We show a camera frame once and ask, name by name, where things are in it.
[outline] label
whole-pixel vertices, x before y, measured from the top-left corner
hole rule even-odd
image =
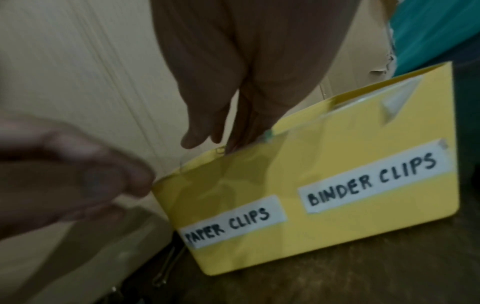
[[[453,170],[447,145],[436,140],[298,189],[307,213],[337,208]]]
[[[179,233],[186,244],[197,249],[286,220],[279,199],[272,195],[183,227]]]

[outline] handwritten label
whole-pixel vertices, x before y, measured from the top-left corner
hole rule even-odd
[[[298,189],[308,213],[337,208],[453,170],[447,145],[436,140]]]
[[[279,199],[272,195],[183,227],[179,232],[186,244],[197,249],[286,220]]]

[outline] teal object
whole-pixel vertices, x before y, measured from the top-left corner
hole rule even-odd
[[[401,75],[479,33],[480,0],[404,0],[390,26]]]

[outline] yellow organizer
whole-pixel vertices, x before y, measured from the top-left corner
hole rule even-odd
[[[269,142],[209,151],[153,192],[202,270],[220,274],[454,214],[449,63],[281,119]]]

